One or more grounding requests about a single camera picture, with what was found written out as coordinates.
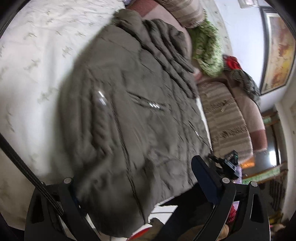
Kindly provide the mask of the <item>green white patterned blanket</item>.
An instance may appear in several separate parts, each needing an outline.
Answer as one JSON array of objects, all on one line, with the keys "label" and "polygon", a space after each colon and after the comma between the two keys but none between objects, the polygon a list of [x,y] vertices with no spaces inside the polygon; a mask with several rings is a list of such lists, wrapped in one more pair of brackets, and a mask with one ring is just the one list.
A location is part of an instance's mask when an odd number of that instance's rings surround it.
[{"label": "green white patterned blanket", "polygon": [[192,59],[197,61],[204,74],[218,77],[224,70],[218,29],[205,19],[188,32],[192,41]]}]

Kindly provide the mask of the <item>framed wall picture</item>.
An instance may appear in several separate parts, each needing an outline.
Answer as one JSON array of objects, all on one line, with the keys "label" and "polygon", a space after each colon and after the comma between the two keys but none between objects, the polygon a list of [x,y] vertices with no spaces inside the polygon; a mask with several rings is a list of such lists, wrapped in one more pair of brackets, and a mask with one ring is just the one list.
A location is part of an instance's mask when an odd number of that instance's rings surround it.
[{"label": "framed wall picture", "polygon": [[281,16],[270,6],[260,7],[264,31],[264,64],[260,93],[285,86],[295,61],[295,38]]}]

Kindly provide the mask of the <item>white leaf-print bed sheet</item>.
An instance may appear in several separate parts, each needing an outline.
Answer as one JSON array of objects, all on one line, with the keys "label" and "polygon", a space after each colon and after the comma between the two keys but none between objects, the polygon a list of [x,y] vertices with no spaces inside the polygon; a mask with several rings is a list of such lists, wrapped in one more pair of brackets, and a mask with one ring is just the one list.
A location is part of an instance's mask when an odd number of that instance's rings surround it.
[{"label": "white leaf-print bed sheet", "polygon": [[60,94],[75,62],[121,1],[30,1],[1,37],[1,134],[44,182],[74,171],[66,152]]}]

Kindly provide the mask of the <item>pink bed blanket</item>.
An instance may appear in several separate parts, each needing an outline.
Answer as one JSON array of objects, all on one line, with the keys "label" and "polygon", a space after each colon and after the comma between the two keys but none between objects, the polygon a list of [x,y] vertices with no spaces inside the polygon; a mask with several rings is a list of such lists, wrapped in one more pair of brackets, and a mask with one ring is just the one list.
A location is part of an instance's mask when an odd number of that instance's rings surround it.
[{"label": "pink bed blanket", "polygon": [[192,41],[188,32],[189,29],[183,27],[169,11],[158,4],[157,1],[131,1],[126,8],[138,12],[145,20],[161,19],[183,32],[186,39],[187,55],[190,59],[192,58]]}]

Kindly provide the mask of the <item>red cloth item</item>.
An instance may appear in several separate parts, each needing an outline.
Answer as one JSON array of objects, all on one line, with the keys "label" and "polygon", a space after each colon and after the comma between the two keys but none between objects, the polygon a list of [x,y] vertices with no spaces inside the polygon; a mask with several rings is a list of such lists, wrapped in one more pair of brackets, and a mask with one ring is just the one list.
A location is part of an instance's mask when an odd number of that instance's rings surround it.
[{"label": "red cloth item", "polygon": [[233,56],[223,55],[223,65],[225,71],[232,71],[235,69],[242,70],[240,64],[237,61],[237,58]]}]

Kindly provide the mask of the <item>olive quilted puffer jacket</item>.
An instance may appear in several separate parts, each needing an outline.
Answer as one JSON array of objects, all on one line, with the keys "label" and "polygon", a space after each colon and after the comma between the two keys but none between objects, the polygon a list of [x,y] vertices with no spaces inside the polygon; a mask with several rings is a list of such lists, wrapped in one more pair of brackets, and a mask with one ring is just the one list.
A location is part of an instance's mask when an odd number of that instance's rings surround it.
[{"label": "olive quilted puffer jacket", "polygon": [[60,115],[75,193],[96,229],[129,237],[155,205],[190,189],[210,145],[185,36],[121,9],[63,84]]}]

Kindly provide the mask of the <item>dark checked garment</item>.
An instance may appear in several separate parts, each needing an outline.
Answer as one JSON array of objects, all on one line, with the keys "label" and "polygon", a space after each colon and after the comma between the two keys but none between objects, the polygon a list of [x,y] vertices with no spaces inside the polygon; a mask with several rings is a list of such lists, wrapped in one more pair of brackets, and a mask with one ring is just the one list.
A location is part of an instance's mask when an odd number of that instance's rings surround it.
[{"label": "dark checked garment", "polygon": [[238,82],[248,97],[260,108],[260,90],[250,75],[241,69],[234,69],[230,71],[230,79]]}]

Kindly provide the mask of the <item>striped floral folded quilt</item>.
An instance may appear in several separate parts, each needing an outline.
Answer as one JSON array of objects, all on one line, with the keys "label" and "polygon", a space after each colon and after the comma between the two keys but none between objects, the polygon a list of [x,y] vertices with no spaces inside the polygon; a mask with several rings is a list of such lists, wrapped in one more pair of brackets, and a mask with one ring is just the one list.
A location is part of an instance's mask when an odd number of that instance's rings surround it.
[{"label": "striped floral folded quilt", "polygon": [[157,1],[168,10],[185,28],[193,29],[206,18],[206,12],[200,0]]}]

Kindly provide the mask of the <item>striped floral cushion at right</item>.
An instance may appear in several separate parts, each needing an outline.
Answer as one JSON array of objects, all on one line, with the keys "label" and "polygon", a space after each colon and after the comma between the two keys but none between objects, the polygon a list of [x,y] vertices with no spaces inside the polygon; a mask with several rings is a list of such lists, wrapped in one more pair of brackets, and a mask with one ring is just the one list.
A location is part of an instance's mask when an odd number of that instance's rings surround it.
[{"label": "striped floral cushion at right", "polygon": [[225,79],[204,81],[197,87],[215,156],[235,150],[243,163],[267,150],[260,110],[243,89],[230,87]]}]

